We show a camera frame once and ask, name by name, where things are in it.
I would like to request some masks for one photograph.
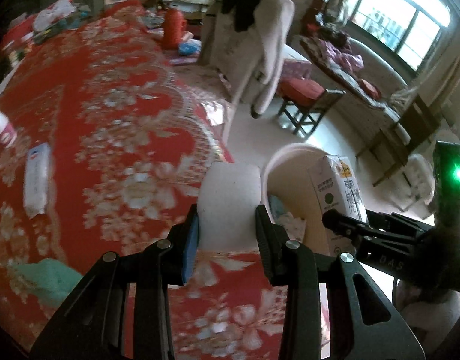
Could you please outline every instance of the floral tablecloth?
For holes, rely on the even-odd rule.
[[[0,324],[26,350],[58,305],[19,267],[46,259],[84,275],[106,251],[143,250],[184,220],[210,164],[230,159],[138,9],[49,40],[0,97],[18,130],[0,152]],[[43,142],[49,204],[29,219],[25,158]],[[277,358],[286,288],[269,286],[258,254],[199,253],[169,299],[177,359]]]

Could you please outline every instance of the wooden stool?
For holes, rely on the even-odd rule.
[[[345,94],[345,91],[325,89],[320,84],[310,79],[287,79],[282,81],[279,92],[283,98],[282,107],[278,115],[285,113],[295,126],[293,135],[297,135],[303,126],[312,125],[310,132],[302,128],[305,139],[310,137],[318,127],[327,111]],[[289,104],[294,104],[298,111],[291,115],[287,110]]]

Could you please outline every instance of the teal crumpled paper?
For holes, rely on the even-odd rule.
[[[37,264],[20,264],[13,269],[29,283],[29,294],[38,297],[41,304],[54,308],[62,304],[83,277],[56,259],[43,259]]]

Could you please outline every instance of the silver bolt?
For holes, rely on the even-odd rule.
[[[161,239],[157,242],[157,247],[159,249],[168,249],[170,246],[172,246],[172,243],[168,239]]]
[[[340,255],[340,259],[344,262],[344,263],[351,263],[353,261],[353,256],[350,254],[350,253],[342,253]]]
[[[114,252],[108,251],[106,254],[103,255],[102,260],[106,263],[111,263],[112,261],[115,261],[116,258],[117,255]]]
[[[285,246],[289,249],[298,249],[300,247],[300,243],[298,241],[295,241],[294,239],[290,239],[285,243]]]

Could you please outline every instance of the red thermos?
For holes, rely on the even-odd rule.
[[[166,50],[178,49],[186,28],[187,21],[184,19],[184,14],[178,9],[169,9],[163,22],[162,48]]]

